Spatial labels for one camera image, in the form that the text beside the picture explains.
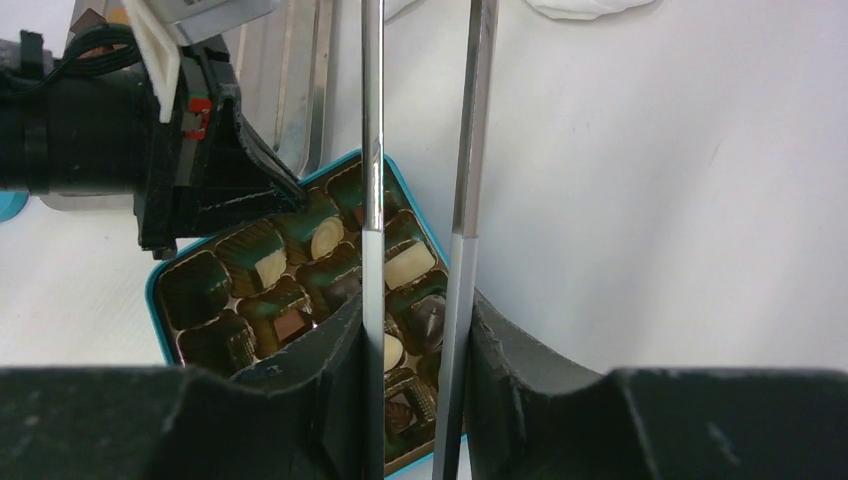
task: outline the dark chocolate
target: dark chocolate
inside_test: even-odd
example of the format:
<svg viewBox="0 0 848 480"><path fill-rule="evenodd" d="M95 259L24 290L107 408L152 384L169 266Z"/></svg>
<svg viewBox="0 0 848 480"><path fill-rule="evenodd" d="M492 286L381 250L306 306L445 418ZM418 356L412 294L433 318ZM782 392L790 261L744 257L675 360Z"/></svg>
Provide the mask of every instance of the dark chocolate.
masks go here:
<svg viewBox="0 0 848 480"><path fill-rule="evenodd" d="M429 352L438 348L445 331L445 297L424 297L412 312L410 329L425 350Z"/></svg>
<svg viewBox="0 0 848 480"><path fill-rule="evenodd" d="M362 278L359 272L350 272L333 282L324 293L324 298L327 299L330 308L335 310L361 291Z"/></svg>
<svg viewBox="0 0 848 480"><path fill-rule="evenodd" d="M389 431L398 434L409 428L415 415L412 407L400 402L386 402L386 426Z"/></svg>

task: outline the white chocolate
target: white chocolate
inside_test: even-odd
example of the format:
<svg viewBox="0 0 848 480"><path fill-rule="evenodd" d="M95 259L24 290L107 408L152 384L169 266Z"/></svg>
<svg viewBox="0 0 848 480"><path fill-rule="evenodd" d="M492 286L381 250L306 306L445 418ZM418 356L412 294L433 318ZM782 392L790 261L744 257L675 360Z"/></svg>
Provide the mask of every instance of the white chocolate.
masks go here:
<svg viewBox="0 0 848 480"><path fill-rule="evenodd" d="M279 249L256 262L256 273L262 280L262 287L268 288L277 283L286 271L286 251Z"/></svg>
<svg viewBox="0 0 848 480"><path fill-rule="evenodd" d="M403 358L403 344L400 340L389 335L383 334L383 373L395 368Z"/></svg>
<svg viewBox="0 0 848 480"><path fill-rule="evenodd" d="M335 250L344 237L339 217L325 218L312 235L312 259L317 260Z"/></svg>
<svg viewBox="0 0 848 480"><path fill-rule="evenodd" d="M386 262L383 276L389 289L394 290L424 275L434 265L436 265L436 259L433 258L427 245L424 242L416 242Z"/></svg>

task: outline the white table surface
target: white table surface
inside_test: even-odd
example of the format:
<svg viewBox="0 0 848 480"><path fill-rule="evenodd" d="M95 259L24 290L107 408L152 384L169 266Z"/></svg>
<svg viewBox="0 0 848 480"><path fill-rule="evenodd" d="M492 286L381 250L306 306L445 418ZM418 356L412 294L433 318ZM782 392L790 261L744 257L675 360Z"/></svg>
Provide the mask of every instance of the white table surface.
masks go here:
<svg viewBox="0 0 848 480"><path fill-rule="evenodd" d="M341 3L333 157L360 143L358 4ZM0 36L59 51L71 7L6 0ZM387 152L443 244L467 17L426 0L386 29ZM480 289L601 371L848 368L847 24L841 0L657 0L592 23L502 0ZM129 211L38 200L0 225L0 362L161 364L136 235Z"/></svg>

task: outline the chocolate box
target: chocolate box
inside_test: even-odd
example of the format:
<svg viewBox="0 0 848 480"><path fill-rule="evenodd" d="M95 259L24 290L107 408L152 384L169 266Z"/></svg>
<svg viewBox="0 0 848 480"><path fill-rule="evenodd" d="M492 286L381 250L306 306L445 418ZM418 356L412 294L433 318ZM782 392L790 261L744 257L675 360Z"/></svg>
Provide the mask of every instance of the chocolate box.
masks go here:
<svg viewBox="0 0 848 480"><path fill-rule="evenodd" d="M386 166L385 333L397 339L386 341L388 475L433 450L447 265L397 166ZM169 363L230 377L321 328L361 289L359 152L301 185L306 212L200 240L152 272L147 302Z"/></svg>

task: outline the chrome bar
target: chrome bar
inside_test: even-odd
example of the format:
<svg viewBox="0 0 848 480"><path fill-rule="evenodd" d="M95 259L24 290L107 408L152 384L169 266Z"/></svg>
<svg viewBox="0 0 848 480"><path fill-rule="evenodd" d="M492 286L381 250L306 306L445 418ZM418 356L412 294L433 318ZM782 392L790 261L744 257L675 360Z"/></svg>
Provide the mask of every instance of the chrome bar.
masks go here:
<svg viewBox="0 0 848 480"><path fill-rule="evenodd" d="M364 477L382 479L383 446L383 17L384 0L362 0L362 323L366 336Z"/></svg>
<svg viewBox="0 0 848 480"><path fill-rule="evenodd" d="M434 480L455 479L459 466L468 334L477 270L480 182L497 21L498 0L471 0L445 331L439 373Z"/></svg>
<svg viewBox="0 0 848 480"><path fill-rule="evenodd" d="M312 60L312 118L309 146L303 166L295 172L303 178L318 170L324 157L324 123L326 121L327 80L330 65L330 45L333 35L335 0L319 0L315 27L315 51Z"/></svg>

